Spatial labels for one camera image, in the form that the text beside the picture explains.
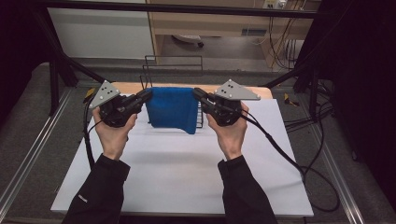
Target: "black sleeve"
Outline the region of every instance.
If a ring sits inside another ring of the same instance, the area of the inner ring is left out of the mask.
[[[267,195],[243,156],[219,162],[219,171],[227,224],[277,223]]]
[[[118,223],[130,167],[101,155],[70,204],[63,223]]]

